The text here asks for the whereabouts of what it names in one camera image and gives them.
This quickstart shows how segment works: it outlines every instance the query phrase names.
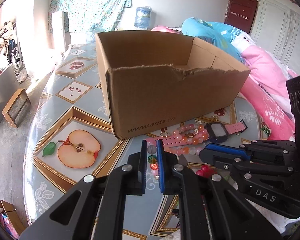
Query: curtain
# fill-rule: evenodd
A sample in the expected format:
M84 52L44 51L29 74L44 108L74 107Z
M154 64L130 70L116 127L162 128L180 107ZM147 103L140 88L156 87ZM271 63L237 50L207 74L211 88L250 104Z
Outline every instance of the curtain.
M49 33L52 33L51 14L63 10L68 14L65 31L85 33L92 25L102 31L113 30L131 0L52 0L49 9Z

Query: dark red door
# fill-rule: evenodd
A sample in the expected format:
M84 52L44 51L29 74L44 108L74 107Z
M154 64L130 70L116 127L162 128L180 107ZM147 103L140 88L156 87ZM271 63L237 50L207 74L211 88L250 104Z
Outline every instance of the dark red door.
M250 33L257 11L257 0L230 0L225 24Z

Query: white cabinet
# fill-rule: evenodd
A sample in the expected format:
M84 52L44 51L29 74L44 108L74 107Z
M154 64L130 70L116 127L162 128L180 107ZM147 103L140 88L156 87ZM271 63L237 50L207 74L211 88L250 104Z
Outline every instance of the white cabinet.
M300 8L290 0L260 0L250 33L257 45L300 74Z

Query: floor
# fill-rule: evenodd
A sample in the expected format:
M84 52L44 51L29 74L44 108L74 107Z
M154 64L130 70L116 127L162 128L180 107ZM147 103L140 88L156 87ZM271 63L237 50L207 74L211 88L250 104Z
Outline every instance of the floor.
M25 226L28 226L28 222L23 202L22 171L26 140L39 98L49 77L50 75L45 76L28 92L32 104L26 104L18 115L17 129L11 128L5 119L0 124L0 200L14 205ZM30 85L34 86L28 77L21 87L28 89Z

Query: watch face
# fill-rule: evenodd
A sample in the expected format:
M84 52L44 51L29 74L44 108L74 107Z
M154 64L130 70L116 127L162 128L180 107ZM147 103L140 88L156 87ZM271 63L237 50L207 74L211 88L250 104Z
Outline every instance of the watch face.
M225 131L225 129L223 129L221 123L213 123L211 125L211 129L216 137L227 135L226 131Z

